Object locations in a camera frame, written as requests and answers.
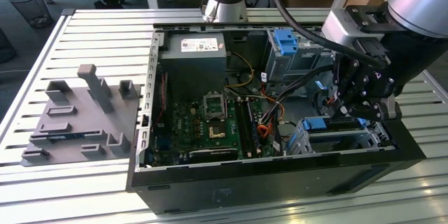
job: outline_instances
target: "sticker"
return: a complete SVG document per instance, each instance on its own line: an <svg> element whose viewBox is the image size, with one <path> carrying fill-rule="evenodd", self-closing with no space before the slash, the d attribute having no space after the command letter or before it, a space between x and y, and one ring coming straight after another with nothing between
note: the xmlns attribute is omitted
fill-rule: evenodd
<svg viewBox="0 0 448 224"><path fill-rule="evenodd" d="M298 46L300 47L310 47L310 44L309 44L309 42L300 42Z"/></svg>
<svg viewBox="0 0 448 224"><path fill-rule="evenodd" d="M49 136L48 139L66 139L65 136Z"/></svg>
<svg viewBox="0 0 448 224"><path fill-rule="evenodd" d="M232 194L232 188L217 189L212 194L212 202L224 203Z"/></svg>
<svg viewBox="0 0 448 224"><path fill-rule="evenodd" d="M180 42L181 52L206 52L217 50L216 38L182 39Z"/></svg>
<svg viewBox="0 0 448 224"><path fill-rule="evenodd" d="M280 144L276 141L273 141L272 147L277 150L277 152L280 151Z"/></svg>
<svg viewBox="0 0 448 224"><path fill-rule="evenodd" d="M261 81L266 82L268 81L268 74L261 72Z"/></svg>

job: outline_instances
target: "mesh trash can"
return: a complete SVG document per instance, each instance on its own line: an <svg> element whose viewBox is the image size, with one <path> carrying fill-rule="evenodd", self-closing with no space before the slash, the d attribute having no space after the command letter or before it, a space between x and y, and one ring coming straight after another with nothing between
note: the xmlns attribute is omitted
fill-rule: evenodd
<svg viewBox="0 0 448 224"><path fill-rule="evenodd" d="M16 55L16 50L8 40L8 37L0 29L0 63L9 60Z"/></svg>
<svg viewBox="0 0 448 224"><path fill-rule="evenodd" d="M9 0L9 2L32 27L45 27L53 22L44 0Z"/></svg>

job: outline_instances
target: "green motherboard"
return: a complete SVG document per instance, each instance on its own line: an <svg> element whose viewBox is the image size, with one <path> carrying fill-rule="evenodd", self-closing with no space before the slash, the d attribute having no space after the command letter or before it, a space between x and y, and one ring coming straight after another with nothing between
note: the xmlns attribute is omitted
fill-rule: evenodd
<svg viewBox="0 0 448 224"><path fill-rule="evenodd" d="M234 100L225 100L224 119L205 119L202 102L176 103L173 109L173 148L180 152L197 148L230 147L238 151L242 159L240 134L234 114ZM220 101L210 101L208 112L220 110ZM257 99L250 102L254 119L262 115L261 104ZM261 148L261 156L270 156L270 146Z"/></svg>

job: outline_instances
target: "aluminum slotted table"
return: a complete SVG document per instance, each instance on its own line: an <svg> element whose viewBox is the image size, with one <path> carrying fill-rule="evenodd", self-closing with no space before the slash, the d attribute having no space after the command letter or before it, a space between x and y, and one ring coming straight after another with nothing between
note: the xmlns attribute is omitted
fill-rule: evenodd
<svg viewBox="0 0 448 224"><path fill-rule="evenodd" d="M328 9L292 9L296 20L322 22ZM281 22L278 12L250 9L252 22ZM448 216L448 96L424 72L397 101L402 121L428 159L360 192L262 205L156 216L124 191L128 159L21 167L49 80L85 86L80 64L96 64L109 85L145 83L153 23L201 22L192 9L65 12L0 125L0 223L421 223Z"/></svg>

